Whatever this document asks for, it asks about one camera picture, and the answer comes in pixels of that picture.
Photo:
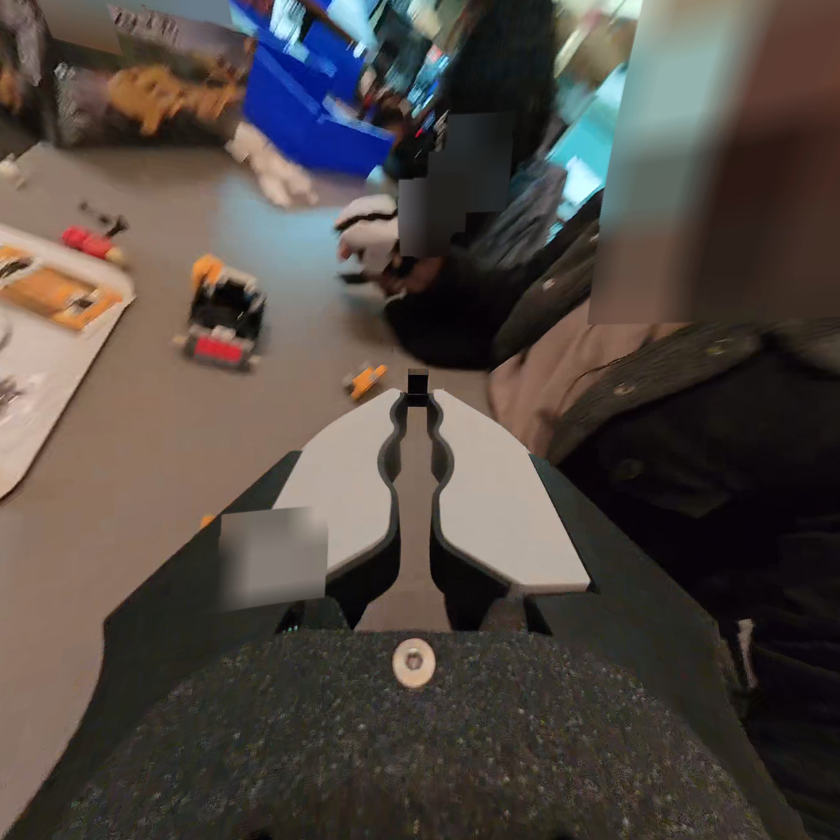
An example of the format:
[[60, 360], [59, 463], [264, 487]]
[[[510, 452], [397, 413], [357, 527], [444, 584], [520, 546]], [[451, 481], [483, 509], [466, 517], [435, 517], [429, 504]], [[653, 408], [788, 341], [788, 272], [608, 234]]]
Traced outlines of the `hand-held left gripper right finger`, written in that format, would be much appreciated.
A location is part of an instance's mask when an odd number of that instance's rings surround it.
[[501, 425], [442, 389], [429, 394], [429, 568], [456, 631], [491, 607], [583, 593], [592, 579], [529, 451]]

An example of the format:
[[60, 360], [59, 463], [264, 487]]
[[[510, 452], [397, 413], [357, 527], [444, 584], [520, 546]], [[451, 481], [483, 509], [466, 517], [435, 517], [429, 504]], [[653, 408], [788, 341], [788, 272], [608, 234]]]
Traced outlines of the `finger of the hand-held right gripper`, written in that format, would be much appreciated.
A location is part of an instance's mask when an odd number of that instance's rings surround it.
[[346, 205], [337, 216], [335, 227], [351, 227], [361, 222], [387, 221], [397, 215], [396, 200], [388, 194], [361, 196]]
[[398, 254], [398, 220], [356, 219], [339, 233], [338, 260], [354, 259], [362, 274], [377, 277]]

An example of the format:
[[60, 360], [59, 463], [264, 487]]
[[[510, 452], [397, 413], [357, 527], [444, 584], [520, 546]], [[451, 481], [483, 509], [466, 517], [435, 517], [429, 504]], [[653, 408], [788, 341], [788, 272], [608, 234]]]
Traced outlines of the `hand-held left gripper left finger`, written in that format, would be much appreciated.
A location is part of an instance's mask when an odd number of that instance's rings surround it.
[[404, 393], [389, 389], [326, 426], [300, 451], [273, 505], [306, 508], [324, 526], [324, 593], [351, 627], [400, 572], [394, 486], [404, 436]]

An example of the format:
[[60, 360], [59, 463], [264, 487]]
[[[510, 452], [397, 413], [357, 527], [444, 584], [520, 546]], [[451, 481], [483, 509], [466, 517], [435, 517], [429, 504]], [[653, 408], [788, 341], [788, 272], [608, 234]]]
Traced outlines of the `orange grey brick assembly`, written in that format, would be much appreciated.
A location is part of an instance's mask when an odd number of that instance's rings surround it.
[[350, 399], [357, 403], [375, 389], [387, 372], [385, 364], [364, 364], [344, 379], [343, 389]]

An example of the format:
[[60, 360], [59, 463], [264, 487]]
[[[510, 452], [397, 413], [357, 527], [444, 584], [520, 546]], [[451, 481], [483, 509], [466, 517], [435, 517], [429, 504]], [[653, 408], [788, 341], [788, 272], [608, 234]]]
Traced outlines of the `black red toy car chassis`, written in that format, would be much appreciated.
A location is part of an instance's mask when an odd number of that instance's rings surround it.
[[188, 359], [232, 371], [259, 362], [266, 295], [256, 278], [213, 254], [192, 267], [192, 301], [185, 329], [173, 343]]

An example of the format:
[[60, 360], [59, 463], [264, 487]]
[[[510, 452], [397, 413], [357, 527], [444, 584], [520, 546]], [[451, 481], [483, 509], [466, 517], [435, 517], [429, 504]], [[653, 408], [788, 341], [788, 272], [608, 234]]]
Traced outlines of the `person's right hand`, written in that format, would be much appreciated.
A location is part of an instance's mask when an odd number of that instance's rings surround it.
[[388, 298], [413, 295], [432, 286], [447, 262], [445, 257], [394, 257], [375, 282]]

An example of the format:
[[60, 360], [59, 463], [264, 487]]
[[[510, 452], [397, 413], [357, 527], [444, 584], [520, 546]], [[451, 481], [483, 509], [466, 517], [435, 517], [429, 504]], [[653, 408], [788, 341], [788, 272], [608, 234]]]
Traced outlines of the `white paper bag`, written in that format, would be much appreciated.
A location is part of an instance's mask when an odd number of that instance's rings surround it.
[[254, 174], [259, 189], [272, 205], [289, 209], [315, 206], [319, 201], [310, 174], [289, 161], [268, 138], [248, 122], [240, 122], [226, 151]]

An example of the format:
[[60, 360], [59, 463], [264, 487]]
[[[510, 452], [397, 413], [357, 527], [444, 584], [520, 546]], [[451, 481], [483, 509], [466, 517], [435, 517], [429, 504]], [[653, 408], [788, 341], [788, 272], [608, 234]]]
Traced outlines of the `black textured pad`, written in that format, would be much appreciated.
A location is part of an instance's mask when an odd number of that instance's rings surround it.
[[418, 362], [446, 370], [488, 371], [492, 343], [517, 299], [518, 294], [473, 297], [427, 290], [389, 300], [383, 317], [396, 343]]

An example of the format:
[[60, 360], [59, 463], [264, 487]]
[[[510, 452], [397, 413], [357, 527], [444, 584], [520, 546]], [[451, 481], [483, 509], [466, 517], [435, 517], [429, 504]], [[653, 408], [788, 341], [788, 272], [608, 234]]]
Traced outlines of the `blue plastic bin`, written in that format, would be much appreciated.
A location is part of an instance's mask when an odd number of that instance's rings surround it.
[[365, 117], [361, 83], [377, 46], [370, 2], [231, 2], [257, 48], [244, 114], [287, 158], [366, 178], [394, 132]]

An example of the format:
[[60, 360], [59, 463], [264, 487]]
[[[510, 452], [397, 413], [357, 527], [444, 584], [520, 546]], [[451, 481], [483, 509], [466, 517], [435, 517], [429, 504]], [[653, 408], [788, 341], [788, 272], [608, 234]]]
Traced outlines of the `black toy set box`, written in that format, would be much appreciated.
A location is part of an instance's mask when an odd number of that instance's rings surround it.
[[232, 24], [107, 2], [118, 51], [59, 42], [57, 143], [221, 145], [243, 119], [258, 39]]

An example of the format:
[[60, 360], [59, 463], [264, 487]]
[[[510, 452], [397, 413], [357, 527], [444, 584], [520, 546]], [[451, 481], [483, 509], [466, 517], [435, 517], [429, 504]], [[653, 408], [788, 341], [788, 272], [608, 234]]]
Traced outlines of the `small black toy part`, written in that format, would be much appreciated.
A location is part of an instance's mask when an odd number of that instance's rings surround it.
[[77, 209], [85, 216], [90, 226], [97, 231], [98, 236], [115, 238], [130, 228], [124, 216], [103, 212], [88, 201], [79, 202]]

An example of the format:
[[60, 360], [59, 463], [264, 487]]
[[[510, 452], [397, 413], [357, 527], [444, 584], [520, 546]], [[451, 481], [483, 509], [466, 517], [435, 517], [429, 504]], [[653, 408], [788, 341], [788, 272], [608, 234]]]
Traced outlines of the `small red toy piece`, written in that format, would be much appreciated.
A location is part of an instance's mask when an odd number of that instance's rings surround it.
[[115, 245], [111, 237], [95, 233], [86, 227], [70, 226], [65, 229], [60, 239], [64, 246], [83, 255], [120, 268], [127, 265], [124, 253]]

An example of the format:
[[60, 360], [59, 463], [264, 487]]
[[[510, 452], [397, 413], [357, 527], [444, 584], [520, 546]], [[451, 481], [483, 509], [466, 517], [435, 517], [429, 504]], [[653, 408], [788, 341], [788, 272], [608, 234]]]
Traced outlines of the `instruction booklet on stand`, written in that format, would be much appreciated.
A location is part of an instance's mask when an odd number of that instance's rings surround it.
[[26, 477], [110, 333], [135, 299], [122, 268], [56, 241], [2, 225], [1, 246], [117, 292], [122, 306], [73, 333], [1, 301], [1, 498]]

